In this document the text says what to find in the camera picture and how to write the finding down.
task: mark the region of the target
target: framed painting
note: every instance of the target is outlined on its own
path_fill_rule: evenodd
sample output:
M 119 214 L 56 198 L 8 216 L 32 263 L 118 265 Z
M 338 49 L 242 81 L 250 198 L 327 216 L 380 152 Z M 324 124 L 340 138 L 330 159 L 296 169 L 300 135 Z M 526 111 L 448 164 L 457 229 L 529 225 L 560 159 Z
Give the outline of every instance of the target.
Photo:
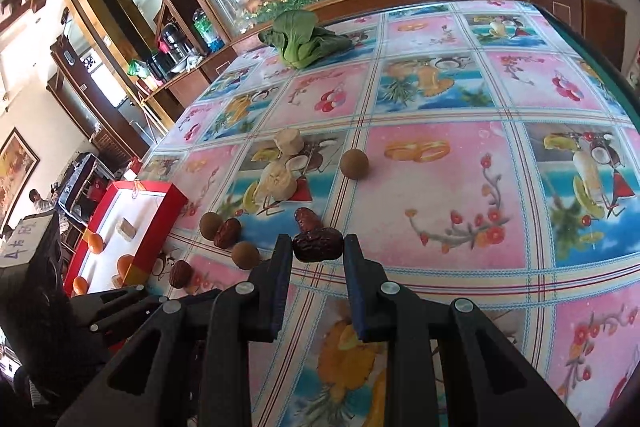
M 40 158 L 14 129 L 0 149 L 0 223 L 4 226 Z

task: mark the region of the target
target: window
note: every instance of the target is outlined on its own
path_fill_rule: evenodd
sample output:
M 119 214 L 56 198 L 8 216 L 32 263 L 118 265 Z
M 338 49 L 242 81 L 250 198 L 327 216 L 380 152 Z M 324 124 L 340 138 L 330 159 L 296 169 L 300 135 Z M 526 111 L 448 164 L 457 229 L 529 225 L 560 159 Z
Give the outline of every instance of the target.
M 118 107 L 127 98 L 127 93 L 113 77 L 111 71 L 102 63 L 100 55 L 94 50 L 89 50 L 82 56 L 81 60 L 95 84 L 111 102 L 111 105 Z

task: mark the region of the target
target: red box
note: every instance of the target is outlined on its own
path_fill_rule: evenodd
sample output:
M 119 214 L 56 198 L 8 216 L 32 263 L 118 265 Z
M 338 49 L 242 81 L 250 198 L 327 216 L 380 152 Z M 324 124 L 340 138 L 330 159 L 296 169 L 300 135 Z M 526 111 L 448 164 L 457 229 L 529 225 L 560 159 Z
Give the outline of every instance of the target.
M 134 259 L 124 285 L 145 284 L 187 201 L 187 197 L 171 183 L 111 183 L 88 226 L 89 230 L 103 236 L 105 250 L 97 255 L 89 253 L 86 241 L 80 241 L 66 274 L 66 294 L 71 295 L 74 279 L 79 275 L 87 279 L 89 293 L 112 288 L 111 277 L 118 273 L 117 260 L 126 253 Z M 114 223 L 120 217 L 126 217 L 138 229 L 130 243 L 115 231 Z

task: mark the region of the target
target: metal screw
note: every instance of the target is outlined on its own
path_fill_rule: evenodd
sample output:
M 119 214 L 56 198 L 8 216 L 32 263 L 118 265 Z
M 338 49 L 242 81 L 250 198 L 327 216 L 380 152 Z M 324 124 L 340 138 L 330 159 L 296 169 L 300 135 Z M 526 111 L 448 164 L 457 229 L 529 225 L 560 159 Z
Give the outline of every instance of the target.
M 180 301 L 167 301 L 162 305 L 162 311 L 167 314 L 180 311 L 180 308 L 182 308 Z
M 249 295 L 252 291 L 255 290 L 255 286 L 250 282 L 241 282 L 236 285 L 236 293 L 239 295 Z
M 383 282 L 382 285 L 380 285 L 380 289 L 382 290 L 382 293 L 386 293 L 387 295 L 395 295 L 400 291 L 400 285 L 393 281 L 387 281 Z
M 454 306 L 459 312 L 462 313 L 469 313 L 474 309 L 474 304 L 469 299 L 458 299 L 456 300 Z

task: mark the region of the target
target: water bottle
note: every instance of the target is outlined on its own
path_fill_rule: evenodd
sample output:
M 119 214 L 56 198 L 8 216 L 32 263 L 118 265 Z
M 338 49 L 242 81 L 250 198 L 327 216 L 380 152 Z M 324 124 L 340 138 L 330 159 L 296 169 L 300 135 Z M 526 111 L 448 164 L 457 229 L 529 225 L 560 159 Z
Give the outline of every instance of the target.
M 202 8 L 198 8 L 193 14 L 193 25 L 202 36 L 207 46 L 212 52 L 222 49 L 225 45 L 218 33 L 215 31 L 211 21 Z

